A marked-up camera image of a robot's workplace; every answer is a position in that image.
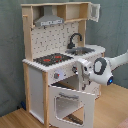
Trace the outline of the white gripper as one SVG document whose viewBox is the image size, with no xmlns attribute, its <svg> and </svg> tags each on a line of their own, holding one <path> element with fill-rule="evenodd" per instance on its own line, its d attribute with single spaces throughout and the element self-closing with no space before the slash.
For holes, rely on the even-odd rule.
<svg viewBox="0 0 128 128">
<path fill-rule="evenodd" d="M 88 60 L 79 58 L 76 62 L 79 84 L 81 89 L 84 90 L 89 84 L 89 76 L 92 71 L 92 63 Z"/>
</svg>

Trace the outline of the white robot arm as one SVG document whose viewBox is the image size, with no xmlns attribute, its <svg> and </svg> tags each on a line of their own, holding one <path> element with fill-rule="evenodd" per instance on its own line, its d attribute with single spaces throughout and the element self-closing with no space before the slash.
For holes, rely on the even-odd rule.
<svg viewBox="0 0 128 128">
<path fill-rule="evenodd" d="M 88 85 L 94 81 L 101 85 L 110 85 L 113 82 L 112 71 L 128 63 L 128 51 L 114 58 L 100 57 L 94 62 L 79 58 L 76 62 L 79 82 Z"/>
</svg>

